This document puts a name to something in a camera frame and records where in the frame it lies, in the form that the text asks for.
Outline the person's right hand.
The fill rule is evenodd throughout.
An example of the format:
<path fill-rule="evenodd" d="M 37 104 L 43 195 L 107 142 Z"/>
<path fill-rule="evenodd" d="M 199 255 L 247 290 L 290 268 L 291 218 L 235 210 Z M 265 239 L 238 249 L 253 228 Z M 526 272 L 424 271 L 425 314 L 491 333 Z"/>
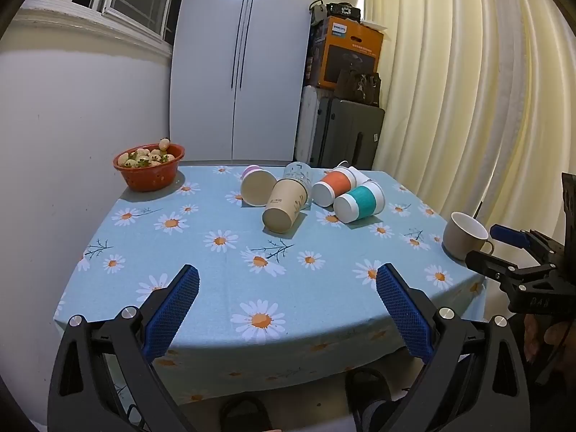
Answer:
<path fill-rule="evenodd" d="M 541 328 L 534 315 L 524 317 L 524 354 L 526 360 L 534 360 L 541 346 L 545 344 L 554 348 L 563 347 L 563 354 L 558 365 L 566 368 L 575 367 L 575 325 L 560 322 L 547 329 Z"/>

